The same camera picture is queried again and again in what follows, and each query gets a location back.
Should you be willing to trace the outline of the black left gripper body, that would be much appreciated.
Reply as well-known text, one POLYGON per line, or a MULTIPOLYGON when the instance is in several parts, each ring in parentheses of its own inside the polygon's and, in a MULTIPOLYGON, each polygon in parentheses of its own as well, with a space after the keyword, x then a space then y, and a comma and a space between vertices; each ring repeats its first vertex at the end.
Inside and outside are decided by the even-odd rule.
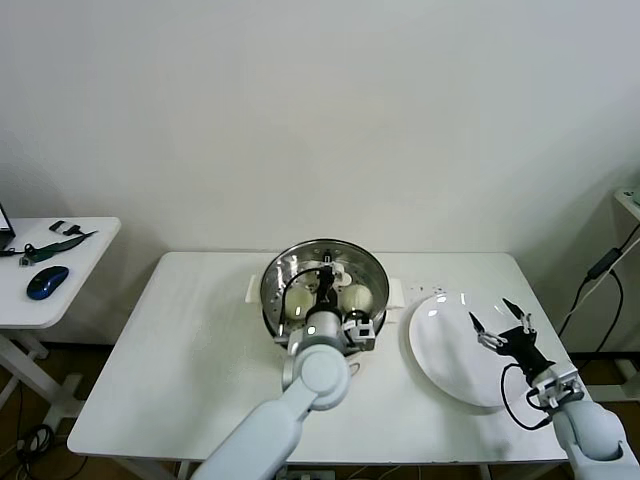
POLYGON ((312 312, 330 311, 338 313, 338 296, 333 288, 335 275, 331 267, 321 267, 318 272, 318 289, 316 291, 316 302, 312 312))

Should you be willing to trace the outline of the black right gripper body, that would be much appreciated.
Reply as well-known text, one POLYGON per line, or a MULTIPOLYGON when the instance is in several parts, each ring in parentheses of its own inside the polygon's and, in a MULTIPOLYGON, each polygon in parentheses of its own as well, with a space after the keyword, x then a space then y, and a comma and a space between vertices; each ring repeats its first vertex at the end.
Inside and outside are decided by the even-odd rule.
POLYGON ((534 380, 544 371, 554 365, 536 347, 537 334, 523 327, 515 327, 500 334, 502 345, 496 348, 500 356, 513 358, 523 371, 526 382, 533 384, 534 380))

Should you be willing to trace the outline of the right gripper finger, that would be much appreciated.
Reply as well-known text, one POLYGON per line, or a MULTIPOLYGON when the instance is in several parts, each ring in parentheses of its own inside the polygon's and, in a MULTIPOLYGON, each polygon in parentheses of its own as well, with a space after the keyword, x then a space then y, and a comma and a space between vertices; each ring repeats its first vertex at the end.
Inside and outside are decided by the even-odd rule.
POLYGON ((517 304, 503 298, 503 302, 511 314, 519 321, 519 325, 502 333, 503 338, 516 338, 525 336, 527 338, 536 338, 537 330, 531 322, 531 314, 525 313, 517 304))
POLYGON ((489 350, 498 350, 507 345, 508 340, 497 334, 487 331, 478 318, 472 313, 469 313, 473 328, 477 335, 477 341, 489 350))

